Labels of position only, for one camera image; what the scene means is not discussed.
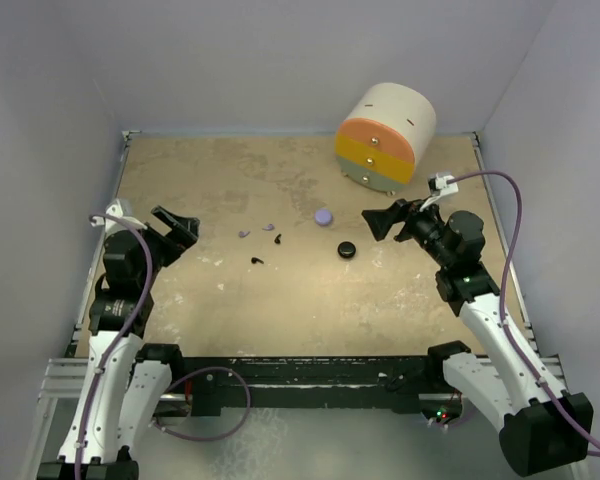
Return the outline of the purple earbud charging case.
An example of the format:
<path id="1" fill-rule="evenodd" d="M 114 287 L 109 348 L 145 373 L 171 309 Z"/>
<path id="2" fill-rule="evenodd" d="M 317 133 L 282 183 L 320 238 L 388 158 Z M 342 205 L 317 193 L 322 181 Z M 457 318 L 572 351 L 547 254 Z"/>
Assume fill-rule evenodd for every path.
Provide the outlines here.
<path id="1" fill-rule="evenodd" d="M 319 209 L 314 214 L 314 221 L 319 226 L 329 226 L 333 222 L 333 214 L 326 208 Z"/>

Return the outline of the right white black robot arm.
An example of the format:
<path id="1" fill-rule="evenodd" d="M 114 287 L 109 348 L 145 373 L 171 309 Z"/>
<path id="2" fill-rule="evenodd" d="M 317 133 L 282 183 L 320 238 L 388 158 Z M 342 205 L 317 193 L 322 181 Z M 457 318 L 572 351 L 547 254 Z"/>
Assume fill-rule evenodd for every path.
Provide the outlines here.
<path id="1" fill-rule="evenodd" d="M 426 383 L 436 391 L 462 393 L 498 433 L 502 453 L 520 476 L 583 460 L 593 407 L 583 393 L 571 394 L 531 348 L 502 305 L 500 289 L 481 261 L 484 223 L 468 211 L 440 216 L 422 200 L 395 201 L 362 216 L 375 240 L 400 224 L 395 241 L 415 240 L 437 263 L 441 299 L 473 333 L 491 365 L 460 346 L 429 350 Z"/>

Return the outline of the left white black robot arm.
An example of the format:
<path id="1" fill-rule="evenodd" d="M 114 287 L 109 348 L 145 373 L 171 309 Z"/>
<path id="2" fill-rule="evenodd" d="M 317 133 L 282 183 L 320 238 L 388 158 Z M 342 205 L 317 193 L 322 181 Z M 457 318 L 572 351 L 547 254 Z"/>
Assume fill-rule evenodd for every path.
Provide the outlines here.
<path id="1" fill-rule="evenodd" d="M 151 213 L 167 233 L 136 219 L 123 200 L 90 217 L 104 231 L 104 272 L 89 309 L 87 369 L 65 440 L 56 460 L 39 466 L 40 479 L 138 478 L 134 450 L 162 394 L 185 382 L 179 346 L 148 344 L 144 334 L 153 283 L 197 243 L 200 221 L 161 206 Z"/>

